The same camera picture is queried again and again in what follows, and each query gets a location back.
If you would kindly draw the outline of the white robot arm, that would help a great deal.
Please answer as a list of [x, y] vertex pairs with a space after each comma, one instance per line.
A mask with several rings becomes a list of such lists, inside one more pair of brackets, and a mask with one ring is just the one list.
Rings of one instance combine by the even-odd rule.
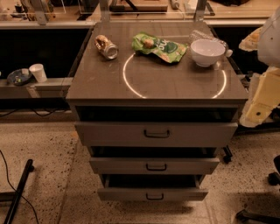
[[254, 128], [262, 124], [280, 104], [280, 7], [265, 24], [239, 44], [243, 51], [257, 51], [257, 58], [268, 66], [242, 111], [240, 124]]

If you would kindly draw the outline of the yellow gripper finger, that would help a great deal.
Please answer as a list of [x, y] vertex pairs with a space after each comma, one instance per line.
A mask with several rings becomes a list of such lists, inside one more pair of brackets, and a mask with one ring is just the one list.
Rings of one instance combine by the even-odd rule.
[[252, 31], [245, 39], [241, 41], [239, 48], [246, 52], [256, 51], [261, 30], [262, 28], [259, 27]]
[[280, 104], [280, 68], [270, 66], [263, 74], [253, 73], [240, 125], [254, 128], [262, 124]]

